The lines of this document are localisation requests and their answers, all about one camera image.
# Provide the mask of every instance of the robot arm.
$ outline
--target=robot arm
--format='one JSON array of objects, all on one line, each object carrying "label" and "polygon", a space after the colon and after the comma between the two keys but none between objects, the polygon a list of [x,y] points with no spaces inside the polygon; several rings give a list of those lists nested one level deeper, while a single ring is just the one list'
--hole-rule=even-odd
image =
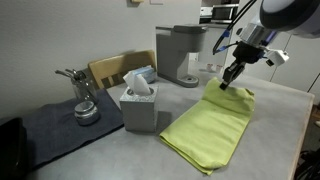
[{"label": "robot arm", "polygon": [[286,52],[268,49],[278,31],[303,38],[320,37],[320,0],[264,0],[259,14],[237,33],[241,41],[233,52],[235,61],[223,74],[221,89],[226,89],[245,69],[261,58],[269,66],[279,66],[289,59]]}]

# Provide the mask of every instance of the table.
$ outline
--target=table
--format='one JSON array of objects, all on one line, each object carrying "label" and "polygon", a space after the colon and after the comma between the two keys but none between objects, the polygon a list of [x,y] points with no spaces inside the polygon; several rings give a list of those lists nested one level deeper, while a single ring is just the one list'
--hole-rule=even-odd
[{"label": "table", "polygon": [[[194,105],[215,73],[190,62],[190,73],[200,78],[197,88],[183,88],[158,78],[159,132]],[[229,165],[211,176],[165,146],[157,135],[124,128],[34,171],[28,179],[136,180],[286,180],[292,179],[314,96],[252,77],[241,76],[232,86],[255,93],[253,117]],[[126,85],[108,89],[117,104]]]}]

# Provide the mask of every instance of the chair backrest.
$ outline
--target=chair backrest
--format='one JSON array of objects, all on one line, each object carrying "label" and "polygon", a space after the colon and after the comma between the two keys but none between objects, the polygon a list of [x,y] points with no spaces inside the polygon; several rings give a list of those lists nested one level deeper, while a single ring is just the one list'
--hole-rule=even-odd
[{"label": "chair backrest", "polygon": [[123,76],[128,71],[151,65],[154,69],[155,56],[152,50],[124,54],[88,64],[99,89],[109,88],[124,82]]}]

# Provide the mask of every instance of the yellow-green cloth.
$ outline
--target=yellow-green cloth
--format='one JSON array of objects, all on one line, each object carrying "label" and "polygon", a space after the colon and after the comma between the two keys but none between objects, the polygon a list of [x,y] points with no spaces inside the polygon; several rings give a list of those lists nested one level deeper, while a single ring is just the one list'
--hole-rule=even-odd
[{"label": "yellow-green cloth", "polygon": [[254,109],[247,89],[219,88],[213,78],[202,99],[161,134],[161,140],[201,172],[210,175],[229,162]]}]

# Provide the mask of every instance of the gray coffee maker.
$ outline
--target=gray coffee maker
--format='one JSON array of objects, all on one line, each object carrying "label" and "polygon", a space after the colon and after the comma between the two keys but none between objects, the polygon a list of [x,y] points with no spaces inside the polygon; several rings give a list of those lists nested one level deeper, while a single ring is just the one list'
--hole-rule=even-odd
[{"label": "gray coffee maker", "polygon": [[188,53],[201,51],[206,30],[199,25],[156,27],[158,76],[183,87],[196,87],[199,79],[188,74]]}]

